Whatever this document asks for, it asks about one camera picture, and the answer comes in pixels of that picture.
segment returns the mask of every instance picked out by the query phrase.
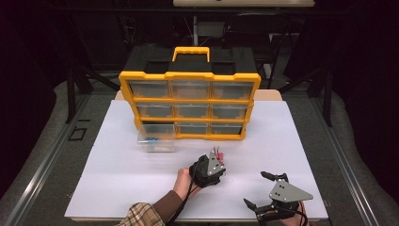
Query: yellow organizer box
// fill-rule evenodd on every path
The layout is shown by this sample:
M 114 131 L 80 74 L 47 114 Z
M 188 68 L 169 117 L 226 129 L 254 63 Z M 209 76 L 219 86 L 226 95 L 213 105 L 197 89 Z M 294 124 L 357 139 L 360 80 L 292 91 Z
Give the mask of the yellow organizer box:
M 176 138 L 243 139 L 260 82 L 249 48 L 137 46 L 120 73 L 136 128 L 173 124 Z

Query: yellow handle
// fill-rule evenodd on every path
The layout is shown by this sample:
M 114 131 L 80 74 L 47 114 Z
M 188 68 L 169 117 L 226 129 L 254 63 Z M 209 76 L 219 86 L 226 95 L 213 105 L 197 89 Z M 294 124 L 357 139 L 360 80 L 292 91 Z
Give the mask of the yellow handle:
M 178 54 L 206 54 L 206 59 L 210 61 L 210 51 L 208 47 L 196 47 L 196 46 L 180 46 L 176 47 L 172 61 L 176 60 Z

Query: chair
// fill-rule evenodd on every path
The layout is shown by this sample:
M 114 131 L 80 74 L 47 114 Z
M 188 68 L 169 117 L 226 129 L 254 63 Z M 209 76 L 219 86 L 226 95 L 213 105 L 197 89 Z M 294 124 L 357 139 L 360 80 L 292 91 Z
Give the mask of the chair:
M 267 88 L 270 89 L 279 57 L 279 48 L 289 29 L 290 21 L 283 15 L 238 13 L 231 16 L 224 24 L 222 48 L 252 48 L 258 73 L 264 80 L 266 76 L 263 65 L 272 66 L 267 84 Z

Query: plaid shirt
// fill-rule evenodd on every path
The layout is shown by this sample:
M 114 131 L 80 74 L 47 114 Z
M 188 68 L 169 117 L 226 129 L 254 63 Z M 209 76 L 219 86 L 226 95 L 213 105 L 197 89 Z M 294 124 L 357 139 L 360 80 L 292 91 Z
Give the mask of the plaid shirt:
M 164 221 L 148 203 L 139 202 L 130 207 L 127 217 L 118 226 L 165 226 Z

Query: human hand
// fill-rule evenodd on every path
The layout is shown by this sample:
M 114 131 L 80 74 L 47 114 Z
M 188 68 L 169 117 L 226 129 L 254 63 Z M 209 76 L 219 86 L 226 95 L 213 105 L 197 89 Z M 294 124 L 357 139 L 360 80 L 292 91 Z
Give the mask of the human hand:
M 302 212 L 306 215 L 305 205 L 303 201 L 299 202 L 297 211 Z M 280 219 L 279 221 L 284 224 L 284 226 L 302 226 L 302 224 L 305 222 L 305 219 L 299 214 L 295 214 L 292 218 Z
M 187 196 L 187 191 L 188 188 L 190 187 L 190 184 L 191 184 L 190 169 L 189 168 L 179 169 L 173 190 L 179 195 L 179 197 L 182 200 L 184 200 L 185 197 Z M 188 199 L 193 198 L 200 190 L 201 188 L 199 186 L 193 184 Z

